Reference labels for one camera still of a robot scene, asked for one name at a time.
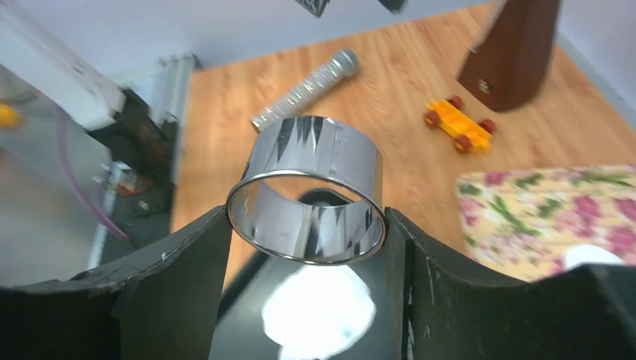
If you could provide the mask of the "black baking tray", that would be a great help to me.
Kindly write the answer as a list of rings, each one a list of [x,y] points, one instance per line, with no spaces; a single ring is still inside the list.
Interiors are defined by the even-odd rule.
[[[230,287],[229,303],[220,309],[210,359],[279,359],[279,346],[263,331],[266,299],[304,265],[258,252]],[[350,349],[330,359],[393,359],[393,329],[383,253],[349,266],[368,286],[376,305],[373,324]]]

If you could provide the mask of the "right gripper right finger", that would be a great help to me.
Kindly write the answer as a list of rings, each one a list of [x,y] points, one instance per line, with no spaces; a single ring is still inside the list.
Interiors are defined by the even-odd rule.
[[[586,264],[525,282],[398,210],[384,242],[396,359],[633,359],[635,269]]]

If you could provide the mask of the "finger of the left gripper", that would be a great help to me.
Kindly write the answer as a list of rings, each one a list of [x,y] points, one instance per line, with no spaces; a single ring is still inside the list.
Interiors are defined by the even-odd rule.
[[[407,0],[379,0],[379,3],[390,13],[400,14]]]
[[[297,4],[303,7],[310,14],[316,18],[320,18],[326,6],[329,4],[329,0],[295,0]]]

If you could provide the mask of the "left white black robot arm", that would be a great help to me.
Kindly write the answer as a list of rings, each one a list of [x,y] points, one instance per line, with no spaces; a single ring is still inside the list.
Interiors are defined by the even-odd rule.
[[[162,135],[156,124],[147,115],[135,115],[132,124],[124,122],[125,104],[134,99],[135,93],[96,71],[12,1],[1,2],[1,66],[97,135],[111,152],[120,149],[110,144],[116,132],[129,137],[133,149],[128,153],[133,159],[123,161],[138,173],[167,166],[167,151],[161,148]],[[303,110],[359,71],[357,55],[342,49],[250,121],[257,132],[267,134],[272,128],[293,124],[295,119],[307,122]],[[255,179],[308,176],[365,193],[370,189],[362,182],[370,180],[375,188],[381,188],[383,157],[373,142],[341,122],[327,117],[322,121],[324,133],[334,134],[325,150],[319,148],[323,141],[311,136],[314,153],[301,156],[302,164],[260,170]]]

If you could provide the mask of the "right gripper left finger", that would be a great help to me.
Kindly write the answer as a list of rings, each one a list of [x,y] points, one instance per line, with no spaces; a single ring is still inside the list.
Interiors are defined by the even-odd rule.
[[[207,359],[232,228],[224,206],[69,280],[1,288],[3,359]]]

